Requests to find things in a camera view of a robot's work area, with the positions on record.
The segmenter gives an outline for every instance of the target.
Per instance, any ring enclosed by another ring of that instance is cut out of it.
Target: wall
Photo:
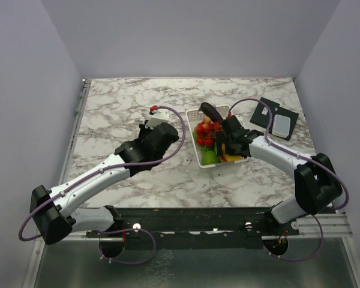
[[[85,78],[297,76],[339,0],[42,0]]]
[[[32,189],[58,180],[81,87],[41,2],[0,0],[0,287],[22,285],[33,242],[17,231]]]
[[[316,148],[350,190],[346,208],[360,258],[360,0],[342,0],[296,88]]]

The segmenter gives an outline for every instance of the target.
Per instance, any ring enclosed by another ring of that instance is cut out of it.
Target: table
[[[315,154],[314,146],[291,78],[135,78],[92,81],[71,163],[73,179],[101,162],[122,142],[133,140],[139,124],[153,105],[170,106],[185,119],[185,111],[203,101],[229,104],[243,97],[265,97],[299,113],[290,141],[275,139],[301,152]],[[244,102],[234,109],[245,128],[264,131],[249,122],[257,103]],[[179,131],[180,123],[171,115]],[[261,160],[249,158],[208,172],[197,165],[191,133],[171,160],[119,182],[87,201],[99,207],[248,207],[272,206],[295,192],[293,180]],[[175,150],[173,144],[166,155]]]

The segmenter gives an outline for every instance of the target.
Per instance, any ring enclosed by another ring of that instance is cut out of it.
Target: purple cable
[[[167,106],[158,106],[156,108],[156,110],[158,109],[166,109],[169,111],[172,111],[179,119],[181,122],[181,128],[182,128],[182,137],[181,137],[181,141],[179,146],[176,148],[176,150],[168,155],[167,157],[163,158],[163,159],[159,159],[159,160],[155,160],[155,161],[149,161],[149,162],[139,162],[139,163],[122,163],[122,164],[116,164],[116,165],[111,165],[111,166],[107,166],[103,169],[103,171],[108,171],[110,169],[114,169],[114,168],[120,168],[120,167],[130,167],[130,166],[144,166],[144,165],[155,165],[155,164],[160,164],[164,161],[167,161],[168,159],[171,159],[173,156],[175,156],[181,149],[181,147],[183,146],[184,142],[185,142],[185,123],[184,120],[182,119],[181,115],[179,112],[177,112],[175,109],[171,108],[171,107],[167,107]],[[66,189],[63,190],[63,193],[59,193],[55,196],[53,196],[52,198],[48,199],[47,201],[45,201],[43,204],[41,204],[40,206],[38,206],[36,209],[34,209],[28,216],[27,218],[24,220],[23,224],[20,227],[19,230],[19,239],[23,242],[26,241],[31,241],[34,240],[36,238],[39,238],[41,235],[35,235],[33,237],[29,237],[29,238],[24,238],[23,237],[23,232],[24,232],[24,228],[27,225],[27,223],[30,221],[30,219],[36,215],[36,213],[38,211],[40,211],[41,209],[43,209],[45,206],[47,206],[49,203],[55,201],[56,199],[60,198],[62,196],[62,194],[66,194],[68,193],[71,189],[73,189],[74,187],[80,185],[81,183],[87,181],[88,179],[91,179],[93,176],[97,175],[101,173],[100,170],[97,170],[95,172],[92,172],[91,174],[85,176],[84,178],[78,180],[77,182],[73,183],[72,185],[70,185],[69,187],[67,187]]]
[[[111,260],[112,262],[125,264],[125,265],[140,265],[140,264],[144,264],[144,263],[150,261],[153,257],[155,257],[155,255],[156,255],[156,241],[155,241],[155,238],[154,238],[154,236],[152,235],[151,232],[149,232],[149,231],[147,231],[145,229],[128,228],[128,229],[122,229],[122,230],[116,230],[116,231],[98,232],[98,233],[100,233],[100,234],[115,234],[115,233],[124,233],[124,232],[130,232],[130,231],[141,231],[141,232],[144,232],[144,233],[148,234],[148,236],[151,237],[152,243],[153,243],[153,248],[152,248],[152,254],[149,257],[147,257],[144,260],[135,261],[135,262],[116,260],[114,258],[107,258],[106,256],[104,256],[103,249],[102,249],[101,246],[99,246],[99,251],[100,251],[100,254],[101,254],[100,259],[105,258],[107,260]]]
[[[317,219],[315,216],[312,215],[312,217],[316,220],[317,224],[319,225],[319,229],[320,229],[320,243],[318,248],[315,250],[315,252],[313,252],[311,255],[309,256],[305,256],[303,258],[298,258],[298,259],[290,259],[290,258],[285,258],[283,256],[278,256],[275,254],[272,254],[271,252],[269,252],[269,250],[264,246],[265,250],[268,251],[268,254],[270,256],[272,256],[273,258],[276,258],[278,260],[283,260],[283,261],[287,261],[287,262],[301,262],[301,261],[307,261],[312,259],[313,257],[315,257],[321,250],[321,248],[323,247],[323,242],[324,242],[324,232],[323,232],[323,227],[319,222],[319,219]]]
[[[344,181],[341,180],[339,176],[337,176],[333,171],[331,171],[330,169],[328,169],[328,168],[325,167],[324,165],[320,164],[319,162],[313,160],[312,158],[308,158],[308,157],[305,157],[305,156],[298,155],[298,154],[296,154],[296,153],[294,153],[294,152],[292,152],[292,151],[290,151],[290,150],[288,150],[288,149],[286,149],[286,148],[284,148],[284,147],[282,147],[282,146],[277,145],[275,142],[272,142],[272,141],[268,138],[268,133],[269,133],[269,129],[270,129],[271,125],[272,125],[272,119],[273,119],[273,117],[272,117],[272,110],[271,110],[271,108],[269,108],[269,106],[268,106],[266,103],[264,103],[264,102],[262,102],[262,101],[260,101],[260,100],[258,100],[258,99],[255,99],[255,98],[245,98],[245,99],[241,99],[241,100],[237,101],[234,105],[232,105],[232,107],[229,109],[228,113],[231,112],[231,110],[232,110],[237,104],[239,104],[240,102],[243,102],[243,101],[256,101],[256,102],[260,103],[261,105],[263,105],[264,107],[267,108],[268,113],[269,113],[269,121],[268,121],[268,126],[266,127],[266,130],[265,130],[265,132],[264,132],[264,138],[265,138],[265,140],[266,140],[271,146],[279,149],[280,151],[283,151],[283,152],[285,152],[285,153],[287,153],[287,154],[289,154],[289,155],[291,155],[291,156],[294,156],[294,157],[296,157],[297,159],[300,158],[300,159],[303,159],[303,160],[305,160],[305,161],[307,161],[307,162],[310,162],[310,163],[312,163],[312,164],[320,167],[320,168],[323,169],[325,172],[327,172],[328,174],[330,174],[333,178],[335,178],[336,181],[338,181],[338,182],[341,184],[341,186],[343,186],[343,189],[344,189],[344,193],[345,193],[345,197],[346,197],[346,198],[345,198],[344,203],[343,203],[342,205],[340,205],[339,207],[335,207],[334,209],[335,209],[335,210],[339,210],[339,209],[342,209],[342,208],[344,208],[345,206],[347,206],[347,204],[348,204],[348,202],[349,202],[349,191],[348,191],[348,188],[347,188],[347,186],[345,185]]]

